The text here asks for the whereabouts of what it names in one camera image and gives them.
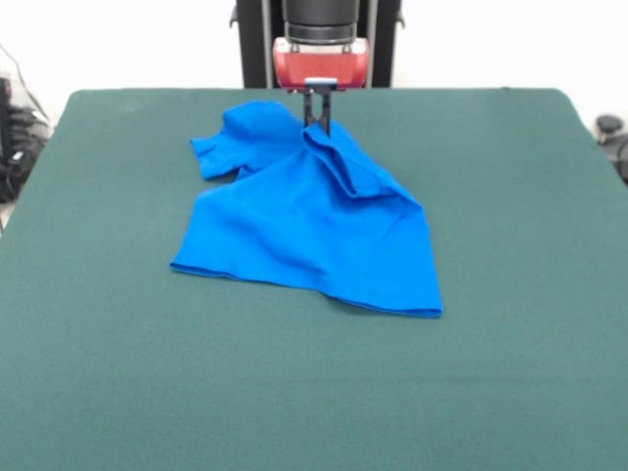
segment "shirt sleeve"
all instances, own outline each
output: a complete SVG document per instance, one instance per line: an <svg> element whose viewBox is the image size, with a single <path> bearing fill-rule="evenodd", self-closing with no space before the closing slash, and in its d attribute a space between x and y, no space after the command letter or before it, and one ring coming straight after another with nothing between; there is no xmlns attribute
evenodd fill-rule
<svg viewBox="0 0 628 471"><path fill-rule="evenodd" d="M303 146L302 123L281 103L245 103L227 110L223 122L218 134L190 140L205 180L233 171L246 178Z"/></svg>

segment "white wall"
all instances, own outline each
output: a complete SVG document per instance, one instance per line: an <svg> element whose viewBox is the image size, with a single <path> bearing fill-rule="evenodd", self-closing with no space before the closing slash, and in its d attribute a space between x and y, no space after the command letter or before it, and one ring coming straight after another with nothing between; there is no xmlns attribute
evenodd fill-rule
<svg viewBox="0 0 628 471"><path fill-rule="evenodd" d="M240 87L234 2L15 0L0 41L53 116L79 88ZM403 3L395 86L552 86L587 125L602 112L628 118L626 0Z"/></svg>

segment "blue shirt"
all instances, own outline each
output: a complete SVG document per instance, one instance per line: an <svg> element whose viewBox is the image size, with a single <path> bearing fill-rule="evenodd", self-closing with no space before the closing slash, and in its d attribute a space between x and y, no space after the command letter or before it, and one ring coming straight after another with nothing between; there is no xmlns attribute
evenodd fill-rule
<svg viewBox="0 0 628 471"><path fill-rule="evenodd" d="M331 136L278 103L225 113L193 139L204 178L175 270L316 289L396 314L438 317L442 305L421 205L332 123Z"/></svg>

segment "crumpled fabric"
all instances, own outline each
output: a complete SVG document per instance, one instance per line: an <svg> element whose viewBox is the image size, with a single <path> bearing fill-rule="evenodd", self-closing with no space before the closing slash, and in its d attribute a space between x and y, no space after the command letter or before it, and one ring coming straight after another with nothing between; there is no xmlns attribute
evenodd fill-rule
<svg viewBox="0 0 628 471"><path fill-rule="evenodd" d="M191 146L204 179L237 177L198 195L173 269L441 315L422 206L338 123L327 135L279 103L251 102Z"/></svg>

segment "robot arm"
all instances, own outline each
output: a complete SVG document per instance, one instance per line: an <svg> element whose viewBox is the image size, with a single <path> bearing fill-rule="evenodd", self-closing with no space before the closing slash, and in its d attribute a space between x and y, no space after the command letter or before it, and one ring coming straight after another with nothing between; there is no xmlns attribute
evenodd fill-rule
<svg viewBox="0 0 628 471"><path fill-rule="evenodd" d="M360 0L284 0L285 37L273 47L282 88L304 95L305 125L312 93L323 96L321 126L329 133L332 90L359 88L368 70L367 40L357 38Z"/></svg>

